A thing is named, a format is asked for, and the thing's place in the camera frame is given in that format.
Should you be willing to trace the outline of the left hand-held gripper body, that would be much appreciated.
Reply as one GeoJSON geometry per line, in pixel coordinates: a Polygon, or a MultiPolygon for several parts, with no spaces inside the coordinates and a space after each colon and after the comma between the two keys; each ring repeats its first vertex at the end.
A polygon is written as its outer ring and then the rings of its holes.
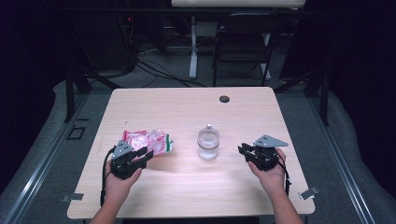
{"type": "Polygon", "coordinates": [[[113,151],[110,164],[110,172],[120,179],[127,179],[138,169],[134,166],[134,161],[141,157],[134,157],[132,151],[135,150],[128,143],[120,140],[113,151]]]}

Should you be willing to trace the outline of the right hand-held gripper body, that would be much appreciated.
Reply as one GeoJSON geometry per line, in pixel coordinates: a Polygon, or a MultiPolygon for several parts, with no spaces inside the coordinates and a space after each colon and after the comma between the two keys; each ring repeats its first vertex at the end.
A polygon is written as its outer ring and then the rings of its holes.
{"type": "Polygon", "coordinates": [[[289,144],[270,135],[258,138],[248,150],[252,155],[250,159],[261,171],[273,169],[278,164],[277,147],[287,147],[289,144]]]}

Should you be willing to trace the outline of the red and white plastic bag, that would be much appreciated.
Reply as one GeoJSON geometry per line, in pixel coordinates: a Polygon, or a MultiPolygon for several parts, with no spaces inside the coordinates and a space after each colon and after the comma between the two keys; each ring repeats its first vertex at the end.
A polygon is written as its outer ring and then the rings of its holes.
{"type": "Polygon", "coordinates": [[[160,129],[138,132],[124,131],[121,140],[135,150],[147,147],[148,151],[152,151],[154,155],[167,154],[173,148],[173,140],[170,135],[160,129]]]}

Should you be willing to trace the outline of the clear jar with hinged lid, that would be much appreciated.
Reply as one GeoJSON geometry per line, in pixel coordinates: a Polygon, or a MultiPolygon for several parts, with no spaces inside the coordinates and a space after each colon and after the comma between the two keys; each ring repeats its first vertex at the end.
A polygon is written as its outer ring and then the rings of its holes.
{"type": "Polygon", "coordinates": [[[219,132],[208,123],[197,136],[198,155],[206,161],[214,160],[219,154],[219,132]]]}

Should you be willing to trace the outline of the person's right hand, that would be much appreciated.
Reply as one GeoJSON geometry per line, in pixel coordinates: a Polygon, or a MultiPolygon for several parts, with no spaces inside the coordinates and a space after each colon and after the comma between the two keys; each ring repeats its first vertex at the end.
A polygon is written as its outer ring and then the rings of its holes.
{"type": "Polygon", "coordinates": [[[251,172],[259,178],[262,188],[269,198],[273,199],[287,195],[284,187],[285,171],[279,164],[268,171],[259,170],[251,161],[247,164],[251,172]]]}

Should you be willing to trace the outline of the person's left hand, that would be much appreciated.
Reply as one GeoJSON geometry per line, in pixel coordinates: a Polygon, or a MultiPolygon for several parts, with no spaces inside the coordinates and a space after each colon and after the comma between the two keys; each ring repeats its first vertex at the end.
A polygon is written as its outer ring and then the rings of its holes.
{"type": "Polygon", "coordinates": [[[113,204],[121,206],[127,199],[132,185],[142,174],[142,169],[138,168],[131,177],[120,179],[110,172],[110,162],[106,163],[106,196],[105,205],[113,204]]]}

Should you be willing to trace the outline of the grey table edge clip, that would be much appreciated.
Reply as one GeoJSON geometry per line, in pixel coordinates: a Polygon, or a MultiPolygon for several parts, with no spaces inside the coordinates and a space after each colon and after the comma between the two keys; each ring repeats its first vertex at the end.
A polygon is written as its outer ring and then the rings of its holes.
{"type": "Polygon", "coordinates": [[[81,201],[83,198],[83,194],[81,193],[71,193],[71,194],[65,194],[61,201],[63,203],[71,203],[72,201],[81,201]]]}
{"type": "Polygon", "coordinates": [[[319,193],[319,189],[316,186],[314,186],[310,189],[307,189],[304,192],[300,192],[299,197],[303,200],[313,199],[315,197],[315,195],[318,193],[319,193]]]}

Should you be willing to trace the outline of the black metal stand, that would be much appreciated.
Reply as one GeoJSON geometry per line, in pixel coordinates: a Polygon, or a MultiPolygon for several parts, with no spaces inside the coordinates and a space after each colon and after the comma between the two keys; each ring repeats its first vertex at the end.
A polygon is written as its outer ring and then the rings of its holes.
{"type": "Polygon", "coordinates": [[[316,97],[319,94],[319,117],[323,124],[328,126],[329,79],[330,69],[328,67],[315,68],[275,88],[275,92],[281,93],[306,80],[307,84],[304,88],[304,95],[306,97],[316,97]]]}
{"type": "Polygon", "coordinates": [[[78,90],[83,94],[89,94],[92,91],[92,86],[88,81],[88,78],[93,78],[112,90],[118,89],[120,85],[110,81],[109,79],[102,77],[98,73],[89,69],[87,66],[70,63],[67,72],[65,73],[65,88],[66,88],[66,117],[65,122],[68,122],[75,114],[75,91],[78,90]]]}

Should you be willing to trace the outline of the black folding chair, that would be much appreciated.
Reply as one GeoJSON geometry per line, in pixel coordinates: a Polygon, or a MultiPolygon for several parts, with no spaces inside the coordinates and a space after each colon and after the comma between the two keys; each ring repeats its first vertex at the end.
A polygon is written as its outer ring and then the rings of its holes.
{"type": "Polygon", "coordinates": [[[232,13],[219,20],[213,54],[213,86],[217,85],[218,63],[264,64],[262,85],[271,62],[282,20],[264,13],[232,13]]]}

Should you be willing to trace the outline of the white desk leg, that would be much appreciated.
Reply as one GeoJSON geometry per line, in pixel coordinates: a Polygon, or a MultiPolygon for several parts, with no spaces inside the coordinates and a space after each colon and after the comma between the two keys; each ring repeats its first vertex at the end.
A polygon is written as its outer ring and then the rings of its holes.
{"type": "Polygon", "coordinates": [[[191,17],[191,62],[190,62],[190,72],[189,78],[197,78],[197,64],[198,64],[198,54],[197,54],[197,37],[196,37],[196,20],[191,17]]]}

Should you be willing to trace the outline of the metal floor rail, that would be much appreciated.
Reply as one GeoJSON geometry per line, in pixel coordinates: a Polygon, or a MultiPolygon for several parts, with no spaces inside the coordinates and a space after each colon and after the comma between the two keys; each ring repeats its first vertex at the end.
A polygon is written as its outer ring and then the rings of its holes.
{"type": "Polygon", "coordinates": [[[60,153],[61,144],[72,130],[78,113],[88,99],[88,94],[80,95],[74,101],[75,111],[67,117],[64,110],[66,99],[61,96],[56,98],[49,118],[22,165],[0,195],[0,224],[21,222],[60,153]]]}
{"type": "Polygon", "coordinates": [[[355,211],[361,221],[361,224],[376,224],[375,219],[364,200],[361,190],[355,181],[352,173],[350,172],[349,166],[347,165],[344,156],[341,153],[340,147],[338,146],[335,137],[332,134],[332,130],[329,125],[326,125],[319,114],[319,105],[315,98],[308,97],[307,102],[314,113],[314,117],[324,133],[327,142],[330,146],[330,154],[334,165],[342,179],[346,193],[349,200],[352,202],[355,211]]]}

